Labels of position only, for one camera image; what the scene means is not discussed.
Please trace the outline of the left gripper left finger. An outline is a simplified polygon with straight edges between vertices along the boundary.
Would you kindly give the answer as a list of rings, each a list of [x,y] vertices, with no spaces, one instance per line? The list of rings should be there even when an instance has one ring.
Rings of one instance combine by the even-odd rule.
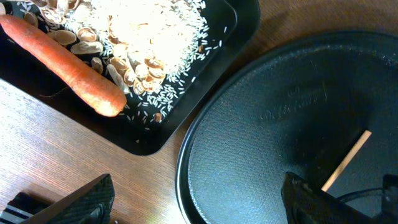
[[[114,199],[111,176],[103,174],[22,224],[109,224]]]

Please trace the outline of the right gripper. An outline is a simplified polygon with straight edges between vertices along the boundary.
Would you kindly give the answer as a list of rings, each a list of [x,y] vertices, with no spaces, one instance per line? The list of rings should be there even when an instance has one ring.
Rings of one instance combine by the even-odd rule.
[[[397,176],[386,174],[382,183],[382,214],[386,223],[397,223]]]

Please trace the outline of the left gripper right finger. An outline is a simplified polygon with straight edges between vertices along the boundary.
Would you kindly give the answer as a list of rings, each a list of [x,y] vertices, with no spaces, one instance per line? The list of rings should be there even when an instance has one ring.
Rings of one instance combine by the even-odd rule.
[[[313,188],[306,180],[286,172],[281,188],[289,223],[372,223],[373,219],[343,204],[326,192]]]

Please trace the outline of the wooden chopstick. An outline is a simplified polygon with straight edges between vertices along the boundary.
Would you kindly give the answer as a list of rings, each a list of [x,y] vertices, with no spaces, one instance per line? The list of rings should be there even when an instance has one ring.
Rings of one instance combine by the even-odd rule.
[[[369,137],[372,135],[372,132],[365,130],[364,133],[360,136],[360,138],[355,142],[353,147],[349,150],[347,155],[344,157],[344,159],[340,162],[338,167],[335,169],[335,171],[332,173],[331,176],[327,179],[327,181],[323,184],[322,190],[326,192],[335,182],[335,180],[341,175],[341,173],[344,171],[344,169],[348,166],[348,164],[351,162],[351,160],[354,158],[354,156],[358,153],[358,151],[362,148],[364,143],[369,139]]]

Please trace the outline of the orange carrot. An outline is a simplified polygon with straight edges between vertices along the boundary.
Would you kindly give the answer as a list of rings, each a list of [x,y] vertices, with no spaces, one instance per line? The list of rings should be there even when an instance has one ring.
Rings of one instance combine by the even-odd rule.
[[[15,43],[46,65],[98,114],[114,117],[122,111],[127,103],[125,94],[40,29],[7,14],[1,16],[1,27]]]

